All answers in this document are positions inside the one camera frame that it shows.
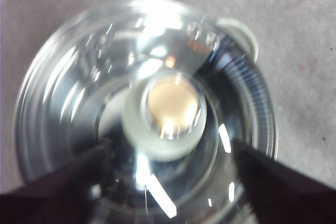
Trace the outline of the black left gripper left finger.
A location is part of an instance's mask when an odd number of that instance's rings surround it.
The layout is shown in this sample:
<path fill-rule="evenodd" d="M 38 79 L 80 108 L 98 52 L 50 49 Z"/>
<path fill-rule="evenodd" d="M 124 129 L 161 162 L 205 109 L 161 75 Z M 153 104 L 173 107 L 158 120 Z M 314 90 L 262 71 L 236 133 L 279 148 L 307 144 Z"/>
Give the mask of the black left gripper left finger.
<path fill-rule="evenodd" d="M 1 223 L 88 223 L 109 168 L 111 142 L 98 144 L 59 169 L 1 194 Z"/>

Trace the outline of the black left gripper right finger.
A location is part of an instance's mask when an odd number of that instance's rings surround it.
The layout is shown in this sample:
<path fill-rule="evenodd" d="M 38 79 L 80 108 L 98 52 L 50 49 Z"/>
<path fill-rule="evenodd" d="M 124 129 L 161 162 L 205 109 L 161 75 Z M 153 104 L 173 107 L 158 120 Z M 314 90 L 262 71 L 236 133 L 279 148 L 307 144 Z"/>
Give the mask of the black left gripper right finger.
<path fill-rule="evenodd" d="M 243 141 L 232 141 L 238 176 L 259 223 L 335 223 L 335 189 Z"/>

